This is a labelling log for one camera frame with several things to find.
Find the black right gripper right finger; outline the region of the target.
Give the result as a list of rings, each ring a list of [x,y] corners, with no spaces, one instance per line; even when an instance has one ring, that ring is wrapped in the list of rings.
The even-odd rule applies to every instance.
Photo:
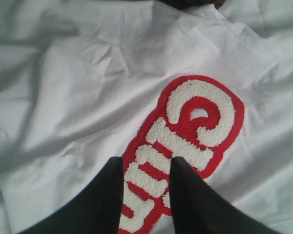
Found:
[[[169,200],[177,234],[274,234],[217,194],[185,161],[171,160]]]

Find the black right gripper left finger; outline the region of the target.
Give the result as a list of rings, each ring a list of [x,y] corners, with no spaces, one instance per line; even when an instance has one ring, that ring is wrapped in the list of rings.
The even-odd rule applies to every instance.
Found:
[[[124,195],[123,160],[111,157],[70,202],[24,234],[116,234]]]

